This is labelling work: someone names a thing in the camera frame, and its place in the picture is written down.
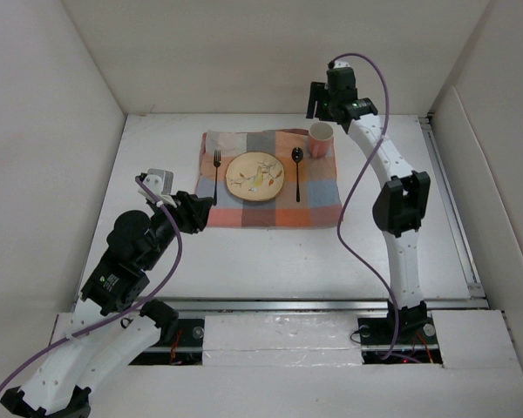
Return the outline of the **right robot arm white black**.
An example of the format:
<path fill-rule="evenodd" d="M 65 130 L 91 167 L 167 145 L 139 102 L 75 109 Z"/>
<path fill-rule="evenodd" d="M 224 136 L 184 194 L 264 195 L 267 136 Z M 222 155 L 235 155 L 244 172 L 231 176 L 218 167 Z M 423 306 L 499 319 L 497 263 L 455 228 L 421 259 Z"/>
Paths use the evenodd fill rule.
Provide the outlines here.
<path fill-rule="evenodd" d="M 425 217 L 431 179 L 402 157 L 387 135 L 390 117 L 380 117 L 368 98 L 357 94 L 353 69 L 332 61 L 327 80 L 309 90 L 307 118 L 334 122 L 363 151 L 365 167 L 372 168 L 381 191 L 372 217 L 387 247 L 390 280 L 386 318 L 373 327 L 392 342 L 404 343 L 428 320 L 418 277 L 418 231 Z"/>

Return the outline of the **pink cup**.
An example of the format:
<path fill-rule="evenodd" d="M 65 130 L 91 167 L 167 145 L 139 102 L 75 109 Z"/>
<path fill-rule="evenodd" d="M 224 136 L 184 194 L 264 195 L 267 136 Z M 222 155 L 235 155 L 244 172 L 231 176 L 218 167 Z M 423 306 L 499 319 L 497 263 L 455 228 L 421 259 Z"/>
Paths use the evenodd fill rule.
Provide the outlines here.
<path fill-rule="evenodd" d="M 324 123 L 316 122 L 309 128 L 308 149 L 312 158 L 325 157 L 333 144 L 333 128 Z"/>

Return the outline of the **black metal spoon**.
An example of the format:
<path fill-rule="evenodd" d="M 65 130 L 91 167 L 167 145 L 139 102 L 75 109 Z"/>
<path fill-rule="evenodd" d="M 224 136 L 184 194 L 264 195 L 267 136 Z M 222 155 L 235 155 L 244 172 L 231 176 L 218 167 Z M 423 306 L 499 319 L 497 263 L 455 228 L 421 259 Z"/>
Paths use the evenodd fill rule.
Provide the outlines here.
<path fill-rule="evenodd" d="M 291 158 L 295 162 L 295 201 L 301 201 L 300 192 L 300 163 L 303 160 L 303 151 L 300 147 L 295 147 L 291 152 Z"/>

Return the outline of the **beige bird pattern plate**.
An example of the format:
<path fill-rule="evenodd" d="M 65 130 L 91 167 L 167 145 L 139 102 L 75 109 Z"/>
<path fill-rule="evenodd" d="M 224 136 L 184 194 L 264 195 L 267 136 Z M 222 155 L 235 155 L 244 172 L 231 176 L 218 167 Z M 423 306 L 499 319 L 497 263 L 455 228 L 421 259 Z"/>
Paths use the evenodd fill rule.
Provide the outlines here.
<path fill-rule="evenodd" d="M 282 162 L 266 152 L 245 152 L 228 165 L 225 182 L 228 191 L 248 202 L 266 202 L 282 191 L 285 169 Z"/>

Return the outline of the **black metal fork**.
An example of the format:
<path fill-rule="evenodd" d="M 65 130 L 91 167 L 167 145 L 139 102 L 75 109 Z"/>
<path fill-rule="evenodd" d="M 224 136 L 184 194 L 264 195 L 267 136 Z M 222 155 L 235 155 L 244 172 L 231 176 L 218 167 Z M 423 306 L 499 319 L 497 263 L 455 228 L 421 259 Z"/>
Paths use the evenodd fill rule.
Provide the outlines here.
<path fill-rule="evenodd" d="M 213 205 L 216 206 L 218 203 L 218 176 L 219 168 L 221 166 L 221 151 L 219 149 L 214 150 L 214 194 L 213 194 Z"/>

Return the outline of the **checkered orange blue cloth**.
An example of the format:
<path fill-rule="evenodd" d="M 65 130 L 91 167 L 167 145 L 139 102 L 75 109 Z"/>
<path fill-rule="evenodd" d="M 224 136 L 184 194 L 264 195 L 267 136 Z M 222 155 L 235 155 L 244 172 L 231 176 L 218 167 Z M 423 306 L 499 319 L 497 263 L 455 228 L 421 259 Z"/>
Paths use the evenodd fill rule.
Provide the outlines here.
<path fill-rule="evenodd" d="M 196 193 L 214 194 L 214 150 L 221 151 L 218 176 L 218 203 L 209 213 L 210 227 L 312 228 L 335 226 L 342 210 L 337 185 L 336 157 L 329 149 L 322 158 L 312 158 L 308 149 L 308 131 L 304 129 L 254 132 L 207 131 L 202 136 L 200 176 Z M 300 163 L 301 201 L 295 201 L 295 162 L 291 152 L 303 151 Z M 226 187 L 229 163 L 245 152 L 266 152 L 284 166 L 282 191 L 273 200 L 248 202 L 233 196 Z"/>

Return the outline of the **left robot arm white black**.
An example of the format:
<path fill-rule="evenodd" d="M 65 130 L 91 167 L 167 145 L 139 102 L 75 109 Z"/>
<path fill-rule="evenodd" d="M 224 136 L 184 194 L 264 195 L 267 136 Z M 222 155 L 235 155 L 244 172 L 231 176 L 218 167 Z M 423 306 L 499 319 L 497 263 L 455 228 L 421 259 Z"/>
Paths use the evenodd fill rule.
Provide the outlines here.
<path fill-rule="evenodd" d="M 212 204 L 210 197 L 177 192 L 150 201 L 153 215 L 119 215 L 65 337 L 44 350 L 44 363 L 23 385 L 7 389 L 1 404 L 21 417 L 86 417 L 103 384 L 145 349 L 171 343 L 178 312 L 151 296 L 137 298 L 171 242 L 205 228 Z"/>

